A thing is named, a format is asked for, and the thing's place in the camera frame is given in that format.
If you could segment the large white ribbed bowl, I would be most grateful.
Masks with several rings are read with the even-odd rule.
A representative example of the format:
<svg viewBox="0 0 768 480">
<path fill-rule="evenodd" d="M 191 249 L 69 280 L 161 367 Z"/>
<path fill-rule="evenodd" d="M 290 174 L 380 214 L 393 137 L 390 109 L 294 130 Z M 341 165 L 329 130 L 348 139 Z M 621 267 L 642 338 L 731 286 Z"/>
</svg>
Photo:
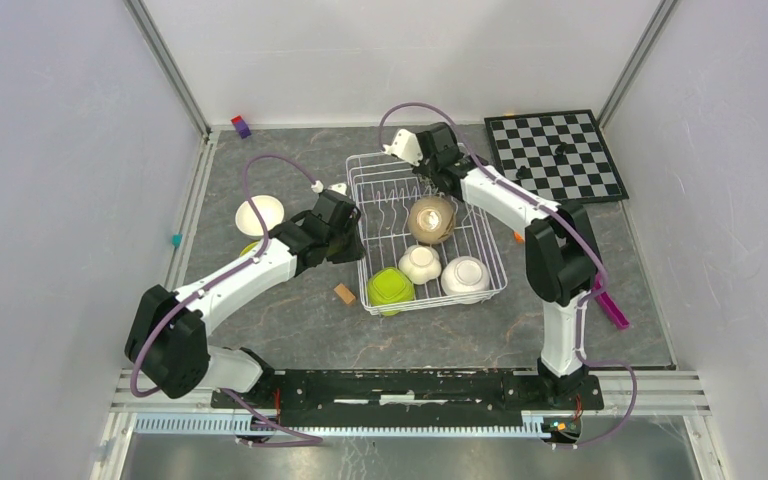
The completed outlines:
<svg viewBox="0 0 768 480">
<path fill-rule="evenodd" d="M 284 221 L 283 203 L 271 195 L 256 195 L 244 201 L 236 210 L 234 222 L 237 229 L 251 238 L 260 238 Z"/>
</svg>

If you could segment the tan ceramic floral bowl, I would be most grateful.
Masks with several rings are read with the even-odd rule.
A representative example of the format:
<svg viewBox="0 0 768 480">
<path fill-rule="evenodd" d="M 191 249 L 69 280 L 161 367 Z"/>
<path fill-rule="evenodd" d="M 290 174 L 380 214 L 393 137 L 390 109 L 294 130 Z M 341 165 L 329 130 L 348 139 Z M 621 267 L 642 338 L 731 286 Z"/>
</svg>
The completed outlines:
<svg viewBox="0 0 768 480">
<path fill-rule="evenodd" d="M 443 243 L 454 233 L 454 206 L 443 197 L 422 197 L 410 208 L 407 226 L 411 235 L 420 244 Z"/>
</svg>

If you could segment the yellow green round bowl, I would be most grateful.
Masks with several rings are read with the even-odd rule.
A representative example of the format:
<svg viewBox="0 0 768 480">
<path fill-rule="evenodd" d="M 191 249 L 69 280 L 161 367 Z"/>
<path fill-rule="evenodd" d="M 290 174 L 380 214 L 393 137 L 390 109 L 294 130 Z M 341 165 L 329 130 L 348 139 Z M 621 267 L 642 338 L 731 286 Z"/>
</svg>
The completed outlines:
<svg viewBox="0 0 768 480">
<path fill-rule="evenodd" d="M 246 245 L 246 246 L 245 246 L 245 247 L 242 249 L 242 251 L 240 252 L 239 256 L 240 256 L 240 257 L 243 257 L 244 255 L 246 255 L 246 254 L 247 254 L 247 253 L 249 253 L 250 251 L 254 250 L 254 249 L 255 249 L 255 248 L 258 246 L 258 245 L 259 245 L 259 241 L 255 241 L 255 242 L 251 242 L 251 243 L 249 243 L 248 245 Z"/>
</svg>

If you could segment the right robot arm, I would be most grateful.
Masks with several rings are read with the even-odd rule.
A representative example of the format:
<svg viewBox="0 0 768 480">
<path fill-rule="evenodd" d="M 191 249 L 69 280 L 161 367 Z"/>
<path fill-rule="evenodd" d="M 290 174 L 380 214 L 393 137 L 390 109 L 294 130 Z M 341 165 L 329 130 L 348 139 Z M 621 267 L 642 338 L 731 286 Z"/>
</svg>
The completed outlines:
<svg viewBox="0 0 768 480">
<path fill-rule="evenodd" d="M 544 340 L 537 362 L 540 400 L 572 401 L 588 374 L 583 348 L 587 307 L 601 258 L 584 208 L 538 197 L 508 180 L 435 123 L 399 130 L 387 152 L 439 192 L 492 215 L 525 241 L 525 276 L 543 302 Z"/>
</svg>

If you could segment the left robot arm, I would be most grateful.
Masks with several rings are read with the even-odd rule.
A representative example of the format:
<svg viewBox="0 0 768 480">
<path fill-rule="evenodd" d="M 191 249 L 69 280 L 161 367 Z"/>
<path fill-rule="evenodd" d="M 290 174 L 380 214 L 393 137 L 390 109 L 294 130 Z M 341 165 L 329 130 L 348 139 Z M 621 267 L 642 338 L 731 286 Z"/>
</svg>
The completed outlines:
<svg viewBox="0 0 768 480">
<path fill-rule="evenodd" d="M 325 262 L 364 258 L 361 212 L 343 183 L 319 193 L 314 206 L 276 225 L 255 250 L 211 275 L 168 290 L 149 288 L 141 297 L 124 346 L 135 374 L 170 399 L 198 387 L 234 390 L 250 407 L 274 394 L 268 365 L 254 353 L 212 347 L 213 331 L 272 287 Z"/>
</svg>

